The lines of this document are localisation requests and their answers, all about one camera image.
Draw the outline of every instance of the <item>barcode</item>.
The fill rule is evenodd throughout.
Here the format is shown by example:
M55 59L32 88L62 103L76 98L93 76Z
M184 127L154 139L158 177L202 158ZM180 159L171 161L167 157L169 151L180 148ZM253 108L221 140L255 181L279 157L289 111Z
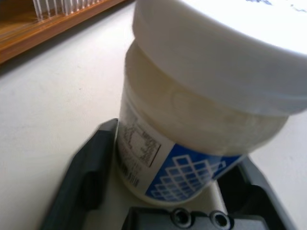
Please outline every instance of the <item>barcode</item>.
M126 179L132 184L134 187L137 187L140 180L135 175L133 175L131 172L128 172L128 168L125 164L121 164L121 171L125 175Z

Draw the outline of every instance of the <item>white screw lid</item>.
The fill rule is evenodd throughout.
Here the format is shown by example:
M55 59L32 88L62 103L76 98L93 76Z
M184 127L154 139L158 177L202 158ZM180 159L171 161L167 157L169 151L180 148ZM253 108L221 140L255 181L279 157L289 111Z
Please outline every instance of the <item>white screw lid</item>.
M304 0L138 0L133 23L140 48L180 84L274 116L307 108L306 29Z

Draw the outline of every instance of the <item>white countertop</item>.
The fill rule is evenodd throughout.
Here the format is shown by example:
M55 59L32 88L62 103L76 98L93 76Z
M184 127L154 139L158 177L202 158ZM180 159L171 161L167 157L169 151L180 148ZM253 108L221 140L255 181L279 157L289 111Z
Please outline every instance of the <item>white countertop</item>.
M1 230L37 229L73 154L100 123L118 117L133 4L117 9L0 66ZM306 134L307 113L293 116L252 154L300 230L307 204ZM125 188L114 173L109 184L106 203L89 215L86 230L120 229L120 221L102 224L143 205L129 193L122 196ZM223 208L216 186L188 207Z

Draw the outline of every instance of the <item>wooden shelf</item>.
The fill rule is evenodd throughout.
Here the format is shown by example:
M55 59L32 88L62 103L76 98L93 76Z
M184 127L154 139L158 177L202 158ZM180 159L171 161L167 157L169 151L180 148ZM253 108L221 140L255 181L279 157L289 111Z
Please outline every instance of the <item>wooden shelf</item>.
M68 16L36 18L32 0L0 1L0 63L62 33L125 0L104 0Z

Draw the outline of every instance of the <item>white plastic jar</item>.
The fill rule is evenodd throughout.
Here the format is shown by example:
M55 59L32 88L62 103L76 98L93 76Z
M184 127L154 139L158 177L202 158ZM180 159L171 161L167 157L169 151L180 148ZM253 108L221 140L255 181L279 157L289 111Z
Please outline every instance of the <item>white plastic jar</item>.
M137 2L117 140L120 175L136 196L163 206L194 198L307 107L307 48L274 40L286 35L269 33L280 22L252 19L251 30L240 20L279 15L267 7Z

